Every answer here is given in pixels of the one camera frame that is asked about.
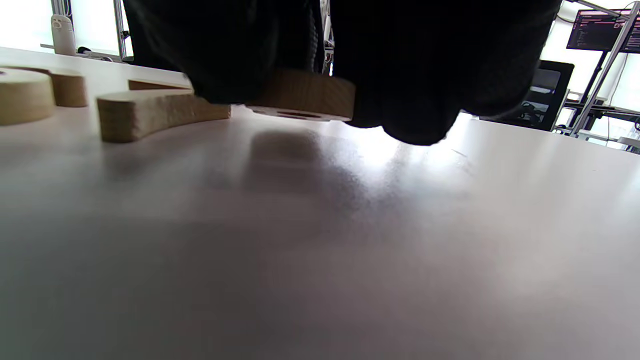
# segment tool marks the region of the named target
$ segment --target black chair backrest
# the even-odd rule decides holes
[[[497,117],[481,120],[551,131],[566,99],[574,64],[541,60],[522,104]]]

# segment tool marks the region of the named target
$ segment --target white table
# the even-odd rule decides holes
[[[633,138],[627,138],[625,136],[621,136],[620,139],[618,140],[619,143],[626,145],[627,147],[629,146],[633,146],[633,147],[637,147],[640,149],[640,140],[638,139],[633,139]]]
[[[619,137],[615,138],[615,137],[606,137],[600,134],[596,134],[596,133],[592,133],[589,130],[578,130],[578,140],[589,140],[590,138],[594,138],[596,140],[600,140],[603,142],[618,142],[618,140],[620,139]]]
[[[0,58],[80,70],[92,96],[184,81]],[[109,144],[91,107],[0,127],[0,169],[1,359],[640,357],[635,154],[464,119],[413,147],[242,108]]]

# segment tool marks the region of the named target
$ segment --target wooden block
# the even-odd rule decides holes
[[[165,83],[162,81],[130,79],[129,90],[161,90],[161,89],[190,89],[189,85]]]
[[[278,69],[266,91],[246,104],[255,113],[301,120],[350,121],[356,86],[332,76]]]
[[[42,120],[55,108],[49,76],[0,68],[0,125]]]
[[[84,77],[78,71],[56,68],[0,65],[7,69],[35,71],[49,75],[53,85],[56,105],[68,108],[82,108],[88,105]]]
[[[228,119],[228,105],[213,105],[192,90],[137,90],[98,97],[105,142],[134,142],[175,126]]]

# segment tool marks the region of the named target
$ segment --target wooden piece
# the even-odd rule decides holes
[[[190,89],[189,85],[179,85],[146,79],[130,79],[129,90],[161,90],[161,89]]]
[[[278,69],[267,90],[246,106],[255,113],[315,121],[353,118],[356,87],[351,82],[305,72]]]
[[[49,76],[0,68],[0,125],[42,120],[55,108]]]
[[[133,142],[170,127],[228,119],[228,105],[213,105],[191,90],[137,90],[98,97],[105,142]]]
[[[45,67],[26,67],[17,65],[2,65],[7,69],[35,71],[49,75],[53,85],[56,105],[67,108],[83,108],[88,105],[84,77],[80,72],[69,69]]]

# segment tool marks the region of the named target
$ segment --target monitor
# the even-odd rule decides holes
[[[630,15],[629,9],[614,9],[623,15]],[[598,10],[579,10],[569,36],[567,49],[611,51],[620,35],[625,20]],[[634,27],[623,44],[622,53],[640,53],[640,22]]]

